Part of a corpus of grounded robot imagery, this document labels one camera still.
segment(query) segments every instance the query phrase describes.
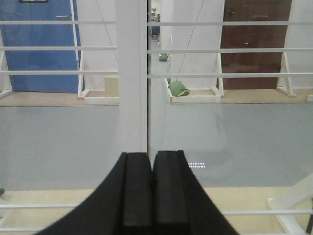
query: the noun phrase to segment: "white pillar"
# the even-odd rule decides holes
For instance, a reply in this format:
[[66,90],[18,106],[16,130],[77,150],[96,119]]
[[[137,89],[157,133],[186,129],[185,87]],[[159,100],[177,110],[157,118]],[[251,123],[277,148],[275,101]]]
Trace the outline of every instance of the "white pillar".
[[147,0],[115,1],[121,147],[147,152]]

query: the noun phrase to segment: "tan floor panel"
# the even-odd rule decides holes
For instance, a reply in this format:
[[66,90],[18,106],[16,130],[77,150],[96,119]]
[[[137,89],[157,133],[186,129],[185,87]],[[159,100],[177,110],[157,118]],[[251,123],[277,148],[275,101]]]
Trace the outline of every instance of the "tan floor panel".
[[[284,192],[286,187],[261,188],[205,188],[220,210],[268,210],[267,199]],[[14,204],[80,203],[92,193],[87,190],[7,191],[2,199]],[[297,206],[311,209],[311,201]],[[64,216],[71,209],[23,209],[14,210],[5,227],[44,227]],[[305,230],[309,216],[296,216]],[[227,216],[228,221],[240,234],[283,233],[273,215]],[[32,233],[14,233],[30,235]]]
[[[294,89],[290,98],[277,90],[225,90],[221,103],[306,103],[311,89]],[[213,95],[208,90],[192,90],[190,95]],[[107,97],[106,92],[91,92],[88,97]],[[13,92],[0,99],[0,106],[86,106],[83,98],[69,93]]]
[[[307,95],[312,89],[294,89],[295,97],[288,97],[275,89],[224,90],[220,103],[306,103]],[[192,90],[189,95],[213,95],[210,90]]]

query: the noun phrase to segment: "blue door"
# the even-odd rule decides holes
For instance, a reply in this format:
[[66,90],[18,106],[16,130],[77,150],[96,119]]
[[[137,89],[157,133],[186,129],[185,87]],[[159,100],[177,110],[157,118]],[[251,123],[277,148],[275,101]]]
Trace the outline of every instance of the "blue door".
[[[71,0],[0,0],[1,21],[71,20]],[[4,46],[74,46],[71,24],[2,25]],[[75,51],[7,51],[9,70],[77,70]],[[14,75],[15,91],[78,92],[78,75]]]

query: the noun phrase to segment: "brown door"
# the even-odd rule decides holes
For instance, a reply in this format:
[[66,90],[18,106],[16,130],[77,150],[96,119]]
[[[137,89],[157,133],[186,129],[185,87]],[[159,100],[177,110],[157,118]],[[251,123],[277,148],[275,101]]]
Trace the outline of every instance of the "brown door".
[[[225,0],[224,21],[288,21],[291,0]],[[286,25],[223,26],[221,48],[284,47]],[[222,53],[222,72],[280,72],[282,53]],[[224,78],[224,89],[275,89],[277,78]]]

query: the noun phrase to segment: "black rubber part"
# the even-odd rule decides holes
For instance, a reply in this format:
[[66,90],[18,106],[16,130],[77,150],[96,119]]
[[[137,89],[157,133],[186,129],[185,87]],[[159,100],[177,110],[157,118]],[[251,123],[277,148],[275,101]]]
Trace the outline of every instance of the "black rubber part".
[[127,155],[123,227],[125,235],[151,235],[152,171],[146,153]]
[[124,181],[127,154],[119,160],[79,206],[37,235],[119,235],[122,230]]
[[155,231],[162,235],[190,234],[177,152],[158,152],[153,178]]
[[178,151],[178,159],[191,234],[239,235],[207,196],[182,150]]

